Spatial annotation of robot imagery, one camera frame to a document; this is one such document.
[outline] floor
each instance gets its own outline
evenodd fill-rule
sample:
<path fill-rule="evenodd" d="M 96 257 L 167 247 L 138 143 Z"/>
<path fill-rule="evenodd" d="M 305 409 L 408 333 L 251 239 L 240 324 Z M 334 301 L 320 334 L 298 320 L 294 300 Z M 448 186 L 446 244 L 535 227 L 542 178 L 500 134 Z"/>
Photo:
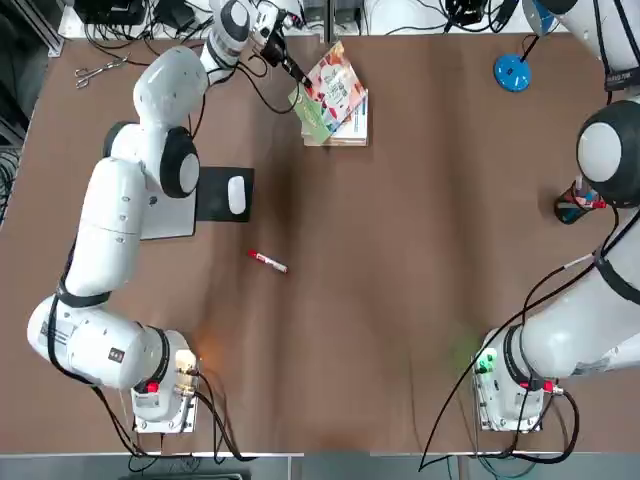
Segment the floor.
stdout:
<path fill-rule="evenodd" d="M 0 457 L 0 479 L 39 480 L 115 480 L 126 478 L 128 457 L 126 456 L 56 456 L 56 457 Z M 189 475 L 190 468 L 179 461 L 158 462 L 144 473 L 146 478 L 206 478 L 206 474 L 241 474 L 244 478 L 258 480 L 448 480 L 446 462 L 430 466 L 421 474 L 416 472 L 419 458 L 372 457 L 367 454 L 322 454 L 307 455 L 304 458 L 286 457 L 263 458 L 249 464 L 227 461 L 216 467 L 211 459 L 203 460 L 199 468 Z M 513 474 L 523 468 L 517 460 L 495 463 L 495 468 L 504 474 Z M 451 478 L 457 480 L 458 469 L 455 459 L 451 459 Z M 627 454 L 575 454 L 561 465 L 537 466 L 526 477 L 530 480 L 572 480 L 572 479 L 615 479 L 637 478 L 640 469 L 640 455 Z M 471 460 L 469 477 L 471 480 L 492 480 L 492 475 Z"/>

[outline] white computer mouse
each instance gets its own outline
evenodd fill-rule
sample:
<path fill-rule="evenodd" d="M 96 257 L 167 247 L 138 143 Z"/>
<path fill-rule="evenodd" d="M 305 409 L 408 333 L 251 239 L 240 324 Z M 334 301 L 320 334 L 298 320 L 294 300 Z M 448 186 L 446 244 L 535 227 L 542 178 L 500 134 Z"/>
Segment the white computer mouse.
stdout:
<path fill-rule="evenodd" d="M 231 177 L 228 185 L 229 210 L 234 215 L 240 215 L 247 208 L 247 196 L 244 190 L 244 178 L 241 176 Z"/>

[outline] black mouse pad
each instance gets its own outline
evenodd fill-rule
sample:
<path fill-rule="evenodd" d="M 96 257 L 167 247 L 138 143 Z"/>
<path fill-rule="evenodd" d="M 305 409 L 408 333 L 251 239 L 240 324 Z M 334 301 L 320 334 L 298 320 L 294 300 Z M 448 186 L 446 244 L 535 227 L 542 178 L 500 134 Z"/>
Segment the black mouse pad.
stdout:
<path fill-rule="evenodd" d="M 200 167 L 196 191 L 197 222 L 248 222 L 253 198 L 253 168 Z M 240 215 L 229 210 L 229 179 L 244 178 L 247 208 Z"/>

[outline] scissors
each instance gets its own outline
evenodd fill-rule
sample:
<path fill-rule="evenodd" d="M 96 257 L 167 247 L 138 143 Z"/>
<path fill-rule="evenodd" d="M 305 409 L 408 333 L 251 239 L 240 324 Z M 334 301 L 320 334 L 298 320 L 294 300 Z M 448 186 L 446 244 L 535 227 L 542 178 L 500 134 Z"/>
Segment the scissors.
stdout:
<path fill-rule="evenodd" d="M 79 68 L 78 70 L 76 70 L 76 73 L 75 73 L 76 78 L 78 78 L 78 80 L 76 80 L 76 88 L 84 88 L 89 85 L 89 80 L 95 77 L 96 75 L 102 72 L 106 72 L 107 70 L 111 70 L 112 68 L 119 67 L 120 65 L 126 63 L 127 60 L 129 60 L 129 55 L 131 54 L 127 53 L 125 57 L 116 58 L 115 60 L 107 63 L 106 65 L 100 68 L 94 68 L 93 70 L 89 70 L 87 68 Z"/>

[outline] metal frame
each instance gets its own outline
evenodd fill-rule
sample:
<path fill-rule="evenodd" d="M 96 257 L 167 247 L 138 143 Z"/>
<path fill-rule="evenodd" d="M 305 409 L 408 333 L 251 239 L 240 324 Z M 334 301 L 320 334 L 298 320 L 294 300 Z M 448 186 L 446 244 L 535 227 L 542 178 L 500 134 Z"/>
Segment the metal frame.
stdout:
<path fill-rule="evenodd" d="M 335 13 L 335 0 L 324 0 L 324 43 L 326 45 L 333 45 L 336 41 Z"/>
<path fill-rule="evenodd" d="M 49 47 L 49 56 L 59 57 L 62 53 L 64 38 L 58 35 L 56 29 L 47 21 L 42 12 L 31 0 L 11 0 L 11 3 L 31 25 L 40 40 Z"/>

